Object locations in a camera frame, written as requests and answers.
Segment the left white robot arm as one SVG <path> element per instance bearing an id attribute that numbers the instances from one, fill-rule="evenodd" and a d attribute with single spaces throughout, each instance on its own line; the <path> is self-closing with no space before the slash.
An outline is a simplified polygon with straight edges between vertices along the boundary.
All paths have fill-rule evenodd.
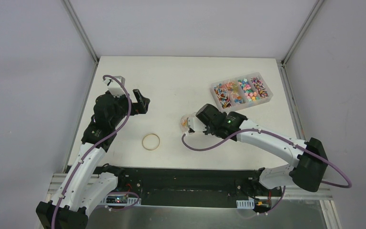
<path id="1" fill-rule="evenodd" d="M 133 90 L 136 102 L 128 94 L 114 96 L 110 91 L 98 96 L 90 123 L 83 133 L 78 155 L 64 181 L 48 202 L 40 202 L 36 214 L 45 229 L 84 229 L 90 214 L 111 192 L 121 193 L 126 180 L 123 169 L 113 169 L 99 175 L 87 186 L 98 163 L 104 158 L 118 130 L 131 115 L 145 114 L 150 99 L 138 89 Z"/>

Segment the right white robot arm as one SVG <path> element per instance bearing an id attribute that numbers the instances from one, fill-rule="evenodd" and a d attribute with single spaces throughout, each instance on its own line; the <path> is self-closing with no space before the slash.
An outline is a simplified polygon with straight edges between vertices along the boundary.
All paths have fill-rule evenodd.
<path id="1" fill-rule="evenodd" d="M 309 141 L 280 135 L 249 120 L 237 112 L 220 112 L 211 104 L 204 105 L 187 118 L 190 133 L 203 132 L 218 138 L 256 146 L 287 164 L 275 168 L 261 168 L 252 181 L 252 191 L 262 196 L 278 186 L 297 185 L 317 192 L 327 168 L 323 144 L 316 138 Z"/>

